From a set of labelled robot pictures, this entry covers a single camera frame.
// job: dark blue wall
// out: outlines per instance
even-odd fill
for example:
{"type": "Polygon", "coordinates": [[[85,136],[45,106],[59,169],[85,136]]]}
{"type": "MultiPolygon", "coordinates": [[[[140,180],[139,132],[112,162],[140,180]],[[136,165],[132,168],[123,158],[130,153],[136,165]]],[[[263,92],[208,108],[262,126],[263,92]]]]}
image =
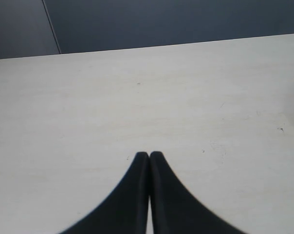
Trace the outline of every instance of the dark blue wall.
{"type": "Polygon", "coordinates": [[[62,53],[294,33],[294,0],[45,0],[62,53]]]}

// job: black curved object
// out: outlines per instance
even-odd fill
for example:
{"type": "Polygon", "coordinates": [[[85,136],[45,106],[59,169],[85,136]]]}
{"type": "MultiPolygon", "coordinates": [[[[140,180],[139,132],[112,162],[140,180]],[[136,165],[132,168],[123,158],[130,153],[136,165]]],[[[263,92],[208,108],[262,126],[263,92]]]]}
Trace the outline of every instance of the black curved object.
{"type": "Polygon", "coordinates": [[[161,152],[150,155],[155,234],[242,234],[204,207],[177,179],[161,152]]]}
{"type": "Polygon", "coordinates": [[[103,203],[62,234],[145,234],[148,174],[148,154],[139,152],[103,203]]]}

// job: gray wall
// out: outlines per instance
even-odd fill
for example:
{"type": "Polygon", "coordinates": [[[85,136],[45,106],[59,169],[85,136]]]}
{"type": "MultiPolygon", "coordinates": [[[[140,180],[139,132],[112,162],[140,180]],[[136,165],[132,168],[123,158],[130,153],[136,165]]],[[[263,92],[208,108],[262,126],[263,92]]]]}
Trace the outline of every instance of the gray wall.
{"type": "Polygon", "coordinates": [[[0,0],[0,59],[58,54],[42,0],[0,0]]]}
{"type": "Polygon", "coordinates": [[[294,33],[294,0],[45,0],[63,53],[294,33]]]}

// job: white table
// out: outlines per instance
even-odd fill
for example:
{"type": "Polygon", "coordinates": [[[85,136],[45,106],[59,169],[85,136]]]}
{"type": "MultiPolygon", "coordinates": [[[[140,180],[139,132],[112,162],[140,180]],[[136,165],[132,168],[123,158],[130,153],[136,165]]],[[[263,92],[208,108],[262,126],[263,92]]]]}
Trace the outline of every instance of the white table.
{"type": "Polygon", "coordinates": [[[294,35],[0,60],[0,234],[62,231],[153,150],[231,224],[294,233],[294,35]]]}

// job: table surface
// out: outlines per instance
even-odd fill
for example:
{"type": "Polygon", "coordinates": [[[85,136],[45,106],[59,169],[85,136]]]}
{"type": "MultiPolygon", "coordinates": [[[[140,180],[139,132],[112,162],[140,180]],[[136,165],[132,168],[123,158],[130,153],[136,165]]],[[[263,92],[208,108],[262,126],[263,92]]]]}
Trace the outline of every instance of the table surface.
{"type": "Polygon", "coordinates": [[[0,234],[64,230],[154,150],[231,224],[294,233],[294,34],[0,60],[0,234]]]}

